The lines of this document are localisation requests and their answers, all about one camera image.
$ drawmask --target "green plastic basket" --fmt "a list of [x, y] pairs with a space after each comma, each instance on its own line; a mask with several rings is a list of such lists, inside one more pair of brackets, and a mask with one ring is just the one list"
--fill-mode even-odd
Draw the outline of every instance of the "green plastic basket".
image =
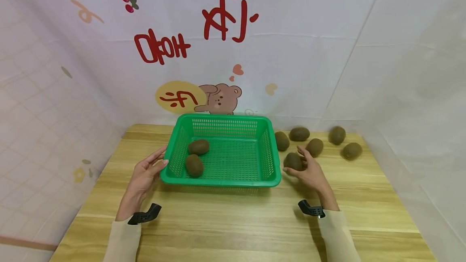
[[[200, 177], [185, 169], [188, 145], [197, 139], [210, 143], [199, 156], [204, 164]], [[168, 143], [168, 166], [163, 182], [203, 186], [273, 187], [282, 179], [272, 123], [261, 116], [184, 114], [178, 118]]]

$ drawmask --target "red text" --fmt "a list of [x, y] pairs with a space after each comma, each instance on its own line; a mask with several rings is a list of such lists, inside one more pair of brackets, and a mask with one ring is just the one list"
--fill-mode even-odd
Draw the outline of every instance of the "red text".
[[[214, 16], [220, 14], [220, 24], [214, 20]], [[236, 19], [225, 9], [225, 0], [220, 0], [220, 6], [214, 7], [212, 10], [206, 11], [202, 10], [202, 15], [205, 17], [204, 25], [204, 38], [209, 39], [210, 27], [214, 27], [217, 30], [222, 32], [222, 40], [225, 41], [227, 38], [227, 25], [226, 19], [232, 23], [236, 23]], [[255, 13], [253, 16], [249, 17], [251, 23], [255, 22], [259, 17], [259, 14]], [[248, 3], [246, 0], [241, 1], [241, 30], [239, 37], [234, 36], [232, 39], [235, 42], [242, 42], [246, 37], [246, 24], [248, 23]]]
[[[188, 92], [188, 91], [177, 91], [176, 92], [176, 98], [170, 98], [170, 99], [166, 99], [166, 98], [163, 98], [163, 97], [160, 97], [161, 100], [163, 101], [177, 101], [180, 103], [181, 107], [184, 108], [184, 100], [187, 100], [188, 98], [187, 97], [181, 97], [182, 94], [185, 94], [189, 97], [191, 97], [191, 99], [193, 100], [194, 104], [197, 105], [197, 100], [196, 98], [193, 96], [192, 93]], [[174, 93], [171, 93], [171, 92], [167, 92], [165, 93], [166, 96], [175, 96]], [[178, 106], [178, 103], [174, 102], [170, 105], [172, 108], [176, 108]]]
[[[145, 39], [147, 41], [148, 47], [150, 48], [150, 53], [152, 54], [151, 60], [147, 59], [146, 55], [144, 54], [143, 48], [141, 46], [141, 39]], [[167, 56], [169, 58], [176, 56], [179, 58], [181, 54], [183, 58], [186, 58], [186, 50], [191, 47], [190, 44], [185, 44], [182, 34], [178, 34], [178, 41], [175, 36], [172, 36], [171, 40], [165, 36], [160, 41], [158, 41], [152, 29], [148, 30], [148, 35], [135, 35], [134, 42], [138, 49], [139, 55], [144, 60], [144, 62], [155, 63], [159, 61], [160, 65], [165, 64], [163, 56]]]

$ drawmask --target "person's left hand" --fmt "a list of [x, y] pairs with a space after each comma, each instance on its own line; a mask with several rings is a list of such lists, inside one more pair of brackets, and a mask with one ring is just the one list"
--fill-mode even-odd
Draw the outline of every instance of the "person's left hand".
[[116, 222], [126, 220], [141, 210], [141, 204], [150, 191], [154, 180], [159, 178], [160, 171], [168, 164], [168, 160], [156, 164], [157, 161], [163, 159], [166, 149], [167, 146], [163, 146], [136, 164], [120, 202], [120, 208], [115, 218]]

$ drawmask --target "wrist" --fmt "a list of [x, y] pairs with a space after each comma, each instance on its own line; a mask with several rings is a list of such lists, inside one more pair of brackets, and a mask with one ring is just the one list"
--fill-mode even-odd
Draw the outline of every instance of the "wrist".
[[134, 213], [141, 210], [143, 198], [141, 194], [132, 191], [126, 191], [120, 202], [120, 207], [116, 213], [115, 221], [129, 219]]
[[317, 191], [319, 196], [319, 200], [321, 202], [322, 208], [326, 210], [332, 211], [340, 211], [340, 207], [338, 207], [337, 198], [333, 192], [333, 189], [328, 186], [323, 186], [321, 189]]

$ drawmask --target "forearm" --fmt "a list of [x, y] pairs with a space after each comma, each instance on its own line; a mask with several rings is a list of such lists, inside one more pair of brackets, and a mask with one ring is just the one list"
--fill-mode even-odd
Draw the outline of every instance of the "forearm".
[[141, 211], [143, 197], [137, 192], [126, 190], [120, 202], [120, 207], [116, 213], [115, 221], [120, 222], [131, 217], [134, 213]]
[[332, 210], [324, 210], [324, 213], [325, 217], [318, 222], [328, 262], [360, 262], [344, 213]]
[[321, 189], [317, 190], [319, 200], [323, 209], [340, 211], [338, 207], [337, 198], [328, 183], [322, 186]]
[[353, 243], [350, 230], [347, 227], [344, 213], [338, 207], [337, 198], [326, 184], [318, 191], [325, 217], [319, 219], [319, 228], [327, 249], [328, 262], [361, 261]]
[[141, 225], [128, 225], [134, 213], [141, 210], [143, 197], [127, 190], [112, 223], [104, 262], [135, 262], [141, 238]]
[[135, 262], [141, 238], [141, 224], [128, 225], [131, 216], [113, 222], [103, 262]]

